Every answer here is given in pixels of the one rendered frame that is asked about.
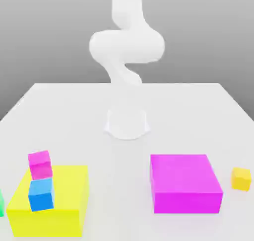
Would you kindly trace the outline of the small magenta cube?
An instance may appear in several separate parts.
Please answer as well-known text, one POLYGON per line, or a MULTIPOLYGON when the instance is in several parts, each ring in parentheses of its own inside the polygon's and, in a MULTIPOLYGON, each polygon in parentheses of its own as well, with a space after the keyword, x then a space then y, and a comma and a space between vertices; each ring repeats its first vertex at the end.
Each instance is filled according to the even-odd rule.
POLYGON ((28 154, 28 163, 32 180, 53 177, 51 158, 47 150, 28 154))

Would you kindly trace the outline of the small yellow cube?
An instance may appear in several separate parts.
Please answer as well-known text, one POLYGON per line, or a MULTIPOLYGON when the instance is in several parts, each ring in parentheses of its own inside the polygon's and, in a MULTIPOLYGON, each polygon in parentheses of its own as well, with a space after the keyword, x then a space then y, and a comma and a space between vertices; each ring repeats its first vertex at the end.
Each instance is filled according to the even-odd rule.
POLYGON ((241 191, 249 191, 251 186, 251 172, 249 169, 235 167, 232 170, 232 188, 241 191))

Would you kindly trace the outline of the large magenta box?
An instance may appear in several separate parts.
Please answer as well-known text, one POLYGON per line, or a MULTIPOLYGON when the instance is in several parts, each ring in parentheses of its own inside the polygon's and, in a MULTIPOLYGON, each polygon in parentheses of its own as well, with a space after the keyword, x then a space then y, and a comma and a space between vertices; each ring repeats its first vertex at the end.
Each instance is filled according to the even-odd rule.
POLYGON ((223 190, 207 155, 151 155, 155 214, 218 214, 223 190))

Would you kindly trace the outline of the large yellow box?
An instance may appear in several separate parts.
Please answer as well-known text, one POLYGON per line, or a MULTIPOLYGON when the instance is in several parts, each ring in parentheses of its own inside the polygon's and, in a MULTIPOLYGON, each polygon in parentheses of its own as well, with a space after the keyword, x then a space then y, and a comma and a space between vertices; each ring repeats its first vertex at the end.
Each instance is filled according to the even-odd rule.
POLYGON ((6 214, 14 237, 81 237, 89 198, 86 165, 54 165, 54 208, 32 212, 28 200, 31 174, 26 170, 6 214))

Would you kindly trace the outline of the small blue cube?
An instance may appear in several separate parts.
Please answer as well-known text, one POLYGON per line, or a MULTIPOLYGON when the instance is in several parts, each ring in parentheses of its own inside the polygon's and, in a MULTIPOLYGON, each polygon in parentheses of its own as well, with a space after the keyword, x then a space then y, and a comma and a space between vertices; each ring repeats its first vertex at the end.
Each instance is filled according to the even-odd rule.
POLYGON ((54 208, 55 192, 53 179, 39 179, 30 182, 28 200, 32 212, 54 208))

